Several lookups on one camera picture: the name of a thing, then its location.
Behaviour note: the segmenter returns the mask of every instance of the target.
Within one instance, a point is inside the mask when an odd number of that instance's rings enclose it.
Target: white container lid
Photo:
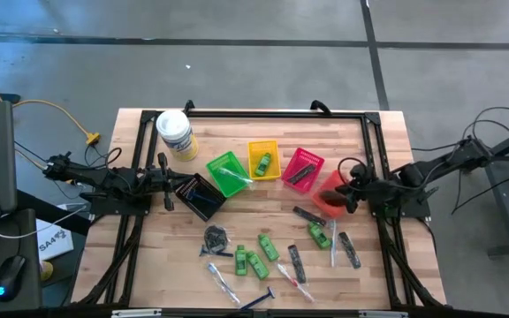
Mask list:
[[[166,140],[178,140],[187,134],[190,121],[181,110],[166,110],[156,120],[156,130]]]

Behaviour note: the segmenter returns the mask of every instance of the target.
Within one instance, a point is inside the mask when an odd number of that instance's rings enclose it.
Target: concrete floor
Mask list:
[[[376,39],[387,42],[509,42],[509,0],[370,0]],[[359,0],[0,0],[0,33],[173,39],[366,41]],[[476,114],[509,106],[509,50],[380,49],[391,110],[403,110],[414,147],[456,141]],[[131,46],[0,43],[0,91],[60,103],[105,150],[120,107],[379,110],[367,48]],[[509,113],[490,113],[509,125]],[[15,114],[17,140],[42,156],[73,152],[84,136],[41,105]],[[492,145],[507,135],[481,124]],[[429,159],[438,153],[416,153]],[[65,197],[17,160],[19,188],[52,203]],[[457,175],[437,182],[432,227],[448,303],[509,314],[508,242],[491,193],[450,217]],[[486,189],[478,170],[461,197]],[[76,194],[74,189],[66,189]]]

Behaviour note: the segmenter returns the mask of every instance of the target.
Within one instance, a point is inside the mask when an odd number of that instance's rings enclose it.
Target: computer mouse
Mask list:
[[[6,259],[0,267],[0,301],[14,299],[21,288],[25,257],[20,255]]]

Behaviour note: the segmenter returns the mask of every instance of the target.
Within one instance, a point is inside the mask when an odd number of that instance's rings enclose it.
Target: yellow basket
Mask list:
[[[264,176],[255,175],[262,156],[266,153],[271,155],[270,163]],[[248,175],[253,180],[273,180],[280,178],[280,155],[278,154],[278,143],[275,140],[250,141],[248,143]]]

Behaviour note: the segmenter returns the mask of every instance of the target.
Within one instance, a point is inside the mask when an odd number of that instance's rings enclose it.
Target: wooden board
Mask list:
[[[115,166],[131,165],[140,116],[140,109],[119,110],[110,147],[121,147],[123,154],[114,162]],[[411,162],[413,158],[402,113],[381,112],[381,119],[391,168]],[[169,167],[177,172],[199,172],[213,185],[215,182],[207,173],[206,163],[231,150],[247,167],[247,142],[252,140],[277,140],[283,171],[298,147],[325,158],[313,191],[337,168],[341,158],[356,156],[364,160],[361,127],[351,119],[192,118],[191,121],[200,152],[187,163],[178,162],[167,154]],[[151,128],[147,130],[146,145],[150,131]],[[141,166],[144,165],[146,151],[147,147],[144,147]],[[156,151],[167,152],[160,138]],[[344,170],[348,171],[350,167],[351,163],[346,163]],[[271,286],[277,297],[267,299],[257,307],[389,308],[376,222],[369,215],[366,204],[362,203],[355,214],[344,215],[338,220],[338,231],[346,231],[351,236],[361,257],[362,267],[353,269],[340,245],[337,250],[338,265],[336,268],[330,266],[330,251],[318,249],[308,235],[307,222],[292,212],[296,205],[315,213],[319,210],[309,195],[296,193],[280,180],[255,182],[252,189],[230,198],[208,223],[204,223],[175,196],[172,197],[174,211],[164,210],[162,195],[158,194],[153,199],[150,215],[145,219],[132,307],[232,307],[228,296],[217,287],[206,269],[207,262],[213,261],[243,304],[262,296],[266,287]],[[90,229],[72,300],[87,295],[109,266],[118,223],[118,216],[106,216]],[[257,251],[267,264],[270,276],[259,281],[252,268],[247,276],[235,276],[234,259],[199,257],[203,232],[208,224],[225,227],[231,239],[229,252],[234,252],[238,244],[245,245],[247,250]],[[431,236],[417,220],[403,220],[402,230],[410,266],[429,291],[444,302]],[[270,235],[281,261],[287,263],[292,275],[294,272],[287,247],[291,244],[298,247],[308,277],[307,289],[317,299],[316,303],[307,303],[281,276],[275,264],[268,262],[256,239],[261,232]],[[400,299],[405,301],[398,270],[395,270],[395,276]],[[122,273],[118,286],[123,278]]]

